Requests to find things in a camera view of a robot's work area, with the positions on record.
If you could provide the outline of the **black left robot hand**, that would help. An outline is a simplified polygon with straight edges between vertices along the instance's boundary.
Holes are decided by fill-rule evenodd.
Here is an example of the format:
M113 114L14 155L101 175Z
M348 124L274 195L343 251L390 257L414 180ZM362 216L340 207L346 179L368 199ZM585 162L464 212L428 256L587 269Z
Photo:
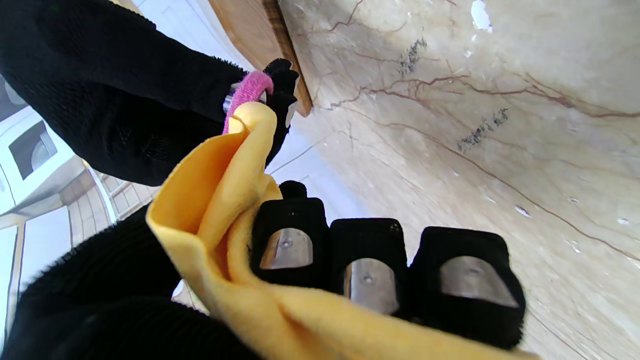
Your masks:
M256 360L226 326L172 300L179 274L146 207L61 256L21 294L3 360ZM427 227L407 271L425 325L513 349L525 296L499 235Z

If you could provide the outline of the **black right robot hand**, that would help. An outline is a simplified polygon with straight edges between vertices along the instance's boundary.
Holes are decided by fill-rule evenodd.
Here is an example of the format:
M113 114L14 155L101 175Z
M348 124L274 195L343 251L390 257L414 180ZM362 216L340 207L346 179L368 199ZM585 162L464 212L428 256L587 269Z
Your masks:
M3 0L7 84L94 170L158 187L224 133L232 89L249 79L109 0Z

